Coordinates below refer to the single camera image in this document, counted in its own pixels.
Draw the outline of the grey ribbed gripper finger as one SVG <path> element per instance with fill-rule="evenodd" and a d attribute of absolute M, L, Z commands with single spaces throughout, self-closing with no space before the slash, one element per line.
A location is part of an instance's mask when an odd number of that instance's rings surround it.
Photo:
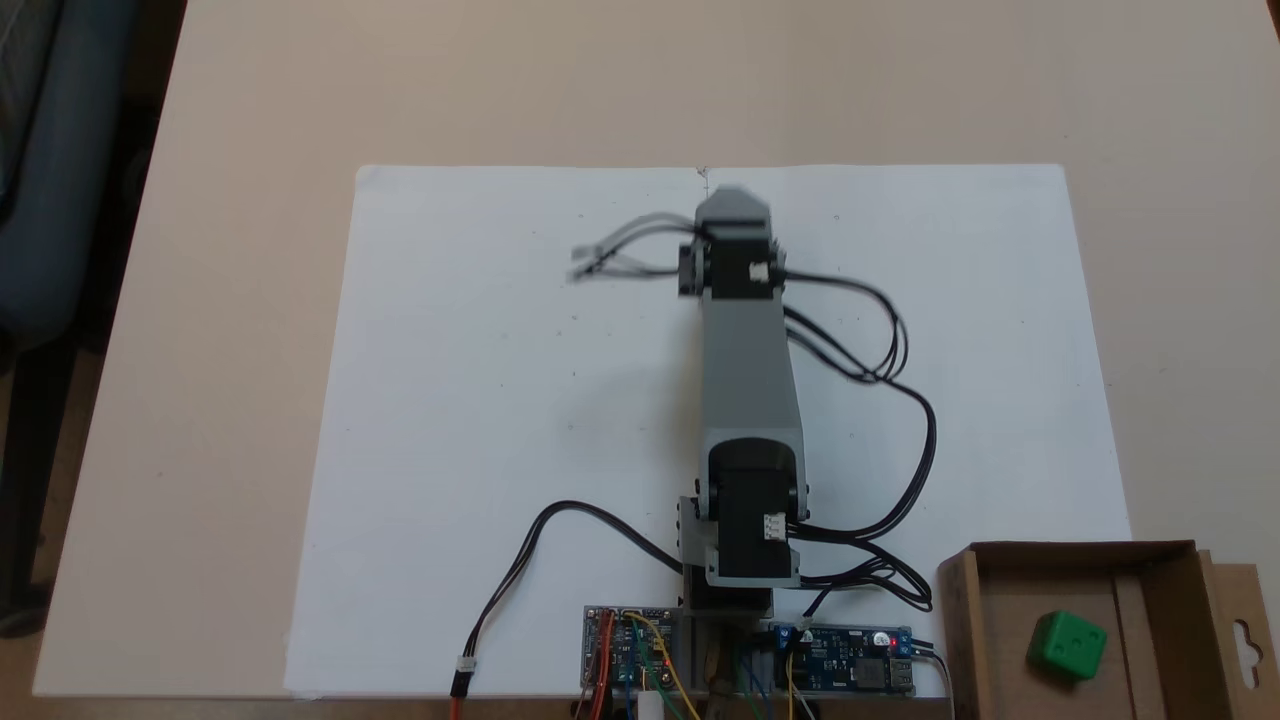
<path fill-rule="evenodd" d="M 742 186 L 722 184 L 698 205 L 698 218 L 771 218 L 771 208 Z"/>

